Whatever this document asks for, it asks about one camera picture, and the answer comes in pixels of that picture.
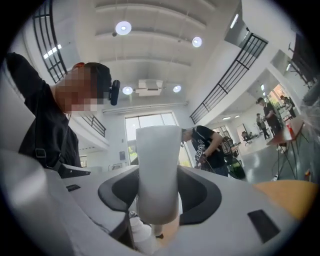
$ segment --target man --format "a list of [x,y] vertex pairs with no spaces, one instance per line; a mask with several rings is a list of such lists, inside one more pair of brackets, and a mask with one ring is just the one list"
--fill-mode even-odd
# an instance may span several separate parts
[[182,142],[190,140],[197,151],[196,159],[201,162],[202,169],[228,177],[229,171],[221,146],[223,138],[220,134],[201,125],[182,129]]
[[35,115],[19,152],[55,171],[59,163],[81,167],[78,138],[69,128],[66,115],[70,118],[74,111],[101,103],[111,86],[109,68],[99,63],[78,63],[61,81],[49,86],[23,56],[8,53],[6,63],[25,105]]
[[[262,97],[258,98],[257,104],[263,107],[265,120],[267,121],[268,125],[273,130],[275,136],[282,130],[281,124],[276,116],[275,109],[272,104],[266,103]],[[281,143],[277,150],[281,150],[281,153],[285,153],[287,151],[287,144]]]
[[266,124],[265,122],[261,119],[260,114],[256,114],[256,124],[261,128],[263,131],[264,139],[269,139],[269,134],[267,132]]
[[291,98],[288,98],[288,97],[281,95],[280,99],[284,103],[283,108],[286,108],[289,111],[291,117],[295,118],[296,117],[296,113],[294,111],[295,104],[292,102]]

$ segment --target black pants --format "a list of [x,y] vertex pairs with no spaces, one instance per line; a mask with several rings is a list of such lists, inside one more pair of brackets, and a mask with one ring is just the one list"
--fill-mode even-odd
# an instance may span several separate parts
[[269,138],[269,134],[267,132],[267,128],[264,127],[264,128],[261,128],[261,130],[263,131],[264,139],[266,139],[267,137]]
[[295,111],[294,111],[293,108],[291,108],[291,109],[289,110],[289,113],[290,113],[290,115],[292,116],[292,118],[295,118],[295,117],[296,117],[296,113],[295,113]]
[[[279,121],[277,121],[275,123],[271,123],[271,124],[269,124],[269,126],[273,130],[274,135],[277,135],[282,130],[282,127],[281,127],[281,124],[279,123]],[[286,147],[287,143],[281,143],[281,144],[279,144],[279,146]]]

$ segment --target round ceiling light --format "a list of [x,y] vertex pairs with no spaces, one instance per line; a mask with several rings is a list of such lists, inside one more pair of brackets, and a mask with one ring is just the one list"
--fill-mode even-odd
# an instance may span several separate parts
[[202,45],[202,39],[199,36],[196,36],[192,39],[192,45],[194,47],[200,47]]
[[132,94],[134,90],[132,90],[132,88],[130,86],[126,86],[122,89],[122,92],[125,94],[125,95],[130,95]]
[[131,28],[131,24],[128,21],[120,21],[115,26],[115,31],[117,32],[117,34],[124,36],[130,33]]
[[180,92],[180,91],[181,91],[181,86],[180,86],[180,85],[176,85],[176,86],[173,88],[173,91],[174,91],[175,93]]

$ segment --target ear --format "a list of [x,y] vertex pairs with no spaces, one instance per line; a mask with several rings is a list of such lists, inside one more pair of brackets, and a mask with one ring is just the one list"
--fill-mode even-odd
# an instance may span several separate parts
[[84,62],[79,62],[72,67],[72,70],[82,68],[85,65]]

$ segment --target ceiling vent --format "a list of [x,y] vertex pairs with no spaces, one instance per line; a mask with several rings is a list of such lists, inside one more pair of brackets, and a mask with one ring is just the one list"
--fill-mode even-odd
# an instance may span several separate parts
[[135,93],[141,97],[159,96],[163,83],[164,81],[155,79],[139,80],[138,89],[135,89]]

